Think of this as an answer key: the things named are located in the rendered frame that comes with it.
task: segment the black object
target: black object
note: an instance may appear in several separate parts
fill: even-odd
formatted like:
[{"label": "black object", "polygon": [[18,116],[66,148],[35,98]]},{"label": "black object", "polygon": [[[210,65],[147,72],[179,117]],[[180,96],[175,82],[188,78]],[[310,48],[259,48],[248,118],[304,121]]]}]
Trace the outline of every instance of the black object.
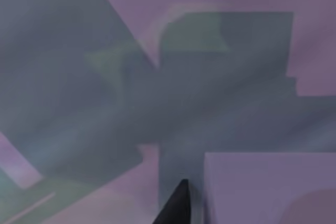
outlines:
[{"label": "black object", "polygon": [[183,179],[176,187],[153,224],[190,224],[191,200],[189,182]]}]

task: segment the purple rectangle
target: purple rectangle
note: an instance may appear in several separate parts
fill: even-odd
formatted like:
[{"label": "purple rectangle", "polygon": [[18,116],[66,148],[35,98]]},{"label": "purple rectangle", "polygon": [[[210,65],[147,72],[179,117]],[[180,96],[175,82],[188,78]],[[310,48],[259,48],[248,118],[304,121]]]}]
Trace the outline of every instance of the purple rectangle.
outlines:
[{"label": "purple rectangle", "polygon": [[211,223],[336,223],[336,154],[207,153]]},{"label": "purple rectangle", "polygon": [[27,189],[43,179],[42,175],[1,132],[0,169],[21,189]]}]

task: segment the pink stripe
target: pink stripe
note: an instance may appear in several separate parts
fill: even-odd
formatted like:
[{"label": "pink stripe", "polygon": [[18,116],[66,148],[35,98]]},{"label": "pink stripe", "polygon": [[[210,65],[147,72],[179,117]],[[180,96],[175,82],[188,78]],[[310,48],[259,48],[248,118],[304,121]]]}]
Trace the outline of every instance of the pink stripe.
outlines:
[{"label": "pink stripe", "polygon": [[31,205],[30,207],[26,208],[25,210],[23,210],[22,212],[18,213],[17,215],[11,217],[9,220],[7,220],[6,222],[4,222],[3,224],[12,224],[14,221],[17,221],[18,219],[20,219],[24,215],[26,215],[26,214],[30,213],[31,211],[33,211],[34,209],[38,208],[39,206],[41,206],[42,204],[44,204],[45,202],[47,202],[48,200],[50,200],[51,198],[53,198],[55,195],[56,195],[56,193],[51,193],[48,196],[40,199],[38,202],[34,203],[33,205]]},{"label": "pink stripe", "polygon": [[0,168],[21,189],[27,189],[43,179],[42,175],[0,132]]}]

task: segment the purple box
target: purple box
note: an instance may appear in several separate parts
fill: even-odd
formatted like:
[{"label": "purple box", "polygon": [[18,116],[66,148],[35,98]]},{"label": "purple box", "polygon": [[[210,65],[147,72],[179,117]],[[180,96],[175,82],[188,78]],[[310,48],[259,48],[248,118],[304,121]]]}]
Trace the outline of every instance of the purple box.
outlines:
[{"label": "purple box", "polygon": [[207,153],[210,224],[335,224],[336,154]]}]

